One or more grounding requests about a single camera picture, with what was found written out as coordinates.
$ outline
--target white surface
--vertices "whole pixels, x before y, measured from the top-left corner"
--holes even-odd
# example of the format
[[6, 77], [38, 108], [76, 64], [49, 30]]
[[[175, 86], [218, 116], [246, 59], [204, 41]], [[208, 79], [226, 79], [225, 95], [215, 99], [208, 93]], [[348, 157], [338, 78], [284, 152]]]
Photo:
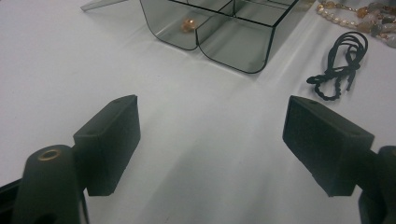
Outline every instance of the white surface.
[[369, 36], [352, 90], [326, 103], [305, 81], [347, 29], [313, 7], [250, 76], [156, 40], [137, 0], [84, 13], [87, 2], [0, 1], [1, 186], [136, 94], [141, 142], [116, 192], [87, 198], [92, 224], [360, 223], [359, 188], [328, 198], [283, 143], [286, 108], [292, 94], [318, 100], [373, 133], [374, 151], [396, 145], [396, 49]]

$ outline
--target plastic box compartment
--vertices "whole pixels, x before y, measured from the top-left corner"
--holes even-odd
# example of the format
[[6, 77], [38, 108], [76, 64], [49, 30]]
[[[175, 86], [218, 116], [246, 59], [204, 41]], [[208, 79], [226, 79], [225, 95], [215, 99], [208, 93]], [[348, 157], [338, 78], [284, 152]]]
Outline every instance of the plastic box compartment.
[[199, 47], [213, 61], [246, 73], [258, 73], [313, 0], [140, 0], [140, 3], [148, 28], [161, 41], [186, 50]]

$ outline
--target black cable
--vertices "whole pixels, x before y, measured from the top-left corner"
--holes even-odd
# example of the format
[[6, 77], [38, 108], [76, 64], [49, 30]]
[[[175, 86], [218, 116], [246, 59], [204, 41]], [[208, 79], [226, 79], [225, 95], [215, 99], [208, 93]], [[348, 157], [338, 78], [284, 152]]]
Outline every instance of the black cable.
[[[359, 41], [359, 39], [354, 36], [359, 35], [364, 40], [364, 46]], [[341, 46], [348, 46], [346, 51], [346, 62], [347, 66], [336, 67], [334, 66], [335, 56], [337, 55], [338, 48]], [[324, 72], [324, 75], [318, 75], [315, 77], [310, 77], [306, 80], [309, 84], [315, 84], [315, 92], [325, 101], [334, 101], [340, 98], [341, 95], [341, 80], [347, 77], [348, 85], [346, 90], [350, 90], [350, 86], [352, 85], [353, 79], [355, 78], [356, 71], [361, 67], [359, 63], [363, 59], [364, 55], [367, 52], [367, 38], [359, 33], [359, 32], [347, 32], [338, 37], [335, 41], [334, 46], [329, 51], [329, 56], [327, 59], [327, 70]], [[334, 96], [326, 96], [322, 91], [320, 91], [319, 87], [321, 83], [327, 82], [333, 78], [336, 78], [334, 87], [335, 87], [335, 95]]]

